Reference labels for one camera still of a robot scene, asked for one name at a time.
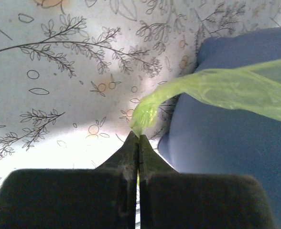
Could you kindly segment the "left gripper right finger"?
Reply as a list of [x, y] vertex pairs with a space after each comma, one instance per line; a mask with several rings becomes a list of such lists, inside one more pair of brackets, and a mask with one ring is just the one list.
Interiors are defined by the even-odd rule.
[[262, 185], [248, 175], [175, 171], [139, 139], [140, 226], [143, 229], [273, 229]]

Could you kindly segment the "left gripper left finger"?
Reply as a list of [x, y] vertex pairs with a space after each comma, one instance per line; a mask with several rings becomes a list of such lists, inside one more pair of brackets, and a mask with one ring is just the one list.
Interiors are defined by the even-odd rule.
[[0, 187], [0, 229], [133, 229], [138, 138], [94, 169], [18, 169]]

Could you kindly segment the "blue trash bin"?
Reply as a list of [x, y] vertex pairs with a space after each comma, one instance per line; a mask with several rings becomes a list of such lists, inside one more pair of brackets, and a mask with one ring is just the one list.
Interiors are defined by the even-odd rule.
[[[277, 59], [281, 59], [281, 28], [270, 28], [206, 39], [197, 55], [197, 70]], [[206, 105], [182, 94], [158, 151], [180, 172], [254, 176], [262, 183], [281, 229], [281, 122]]]

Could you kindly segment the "green trash bag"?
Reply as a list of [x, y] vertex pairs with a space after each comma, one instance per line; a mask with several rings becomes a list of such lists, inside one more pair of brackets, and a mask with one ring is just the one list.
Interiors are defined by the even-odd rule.
[[204, 104], [281, 121], [281, 59], [234, 69], [205, 69], [159, 85], [134, 109], [131, 130], [140, 136], [154, 126], [159, 106], [182, 93]]

